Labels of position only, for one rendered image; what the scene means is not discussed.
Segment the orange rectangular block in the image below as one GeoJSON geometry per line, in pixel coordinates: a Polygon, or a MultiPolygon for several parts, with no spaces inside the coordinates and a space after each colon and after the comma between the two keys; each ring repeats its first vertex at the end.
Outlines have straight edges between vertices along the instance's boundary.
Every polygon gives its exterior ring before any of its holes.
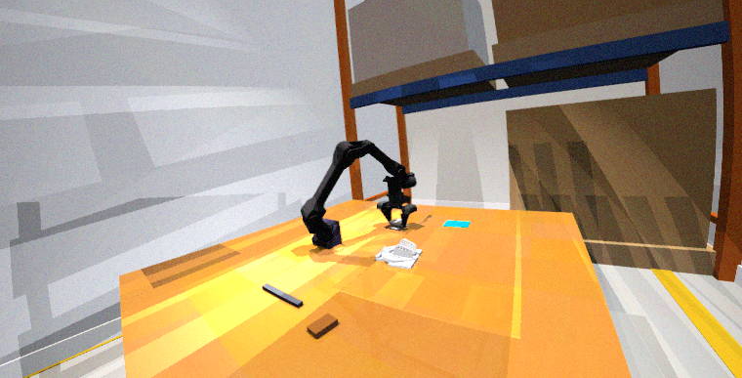
{"type": "Polygon", "coordinates": [[[318,340],[319,337],[322,337],[324,334],[332,330],[337,325],[338,320],[328,313],[323,317],[320,317],[312,324],[306,326],[306,328],[308,330],[308,333],[318,340]]]}

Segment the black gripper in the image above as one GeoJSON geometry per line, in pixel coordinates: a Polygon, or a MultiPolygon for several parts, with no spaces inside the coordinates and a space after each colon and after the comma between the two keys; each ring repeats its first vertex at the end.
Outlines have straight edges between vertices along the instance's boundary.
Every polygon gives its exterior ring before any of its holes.
{"type": "Polygon", "coordinates": [[[389,201],[381,201],[377,204],[377,209],[379,209],[385,218],[387,220],[392,220],[392,209],[401,210],[401,220],[402,220],[402,226],[405,228],[407,219],[410,213],[413,213],[417,211],[417,206],[413,204],[408,204],[403,206],[402,204],[402,196],[404,195],[404,192],[398,191],[398,192],[389,192],[387,196],[389,197],[389,201]],[[399,208],[398,208],[399,207],[399,208]]]}

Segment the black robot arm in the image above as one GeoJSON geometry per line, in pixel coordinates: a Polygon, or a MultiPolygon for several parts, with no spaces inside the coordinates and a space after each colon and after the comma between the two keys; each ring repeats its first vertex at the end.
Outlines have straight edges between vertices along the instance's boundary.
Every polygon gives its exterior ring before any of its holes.
{"type": "Polygon", "coordinates": [[[382,163],[385,169],[393,175],[393,177],[386,176],[383,179],[383,182],[388,183],[389,192],[398,192],[401,189],[416,187],[417,180],[415,174],[413,172],[406,173],[406,168],[403,165],[390,159],[372,142],[368,140],[339,142],[335,147],[332,163],[323,177],[319,188],[313,198],[309,198],[301,209],[303,221],[309,233],[316,233],[316,236],[324,240],[327,238],[334,227],[334,225],[322,220],[327,212],[324,207],[327,197],[343,171],[351,166],[357,158],[363,157],[367,153],[382,163]]]}

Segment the cyan flat rectangular plate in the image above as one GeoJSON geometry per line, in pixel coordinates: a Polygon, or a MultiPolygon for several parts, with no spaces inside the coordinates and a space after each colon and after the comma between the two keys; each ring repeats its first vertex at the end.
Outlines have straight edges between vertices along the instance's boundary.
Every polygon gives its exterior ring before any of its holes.
{"type": "Polygon", "coordinates": [[[447,220],[446,223],[444,224],[444,226],[445,227],[452,227],[452,228],[458,228],[458,227],[467,228],[469,226],[470,222],[471,221],[460,222],[460,221],[450,221],[450,220],[447,220]]]}

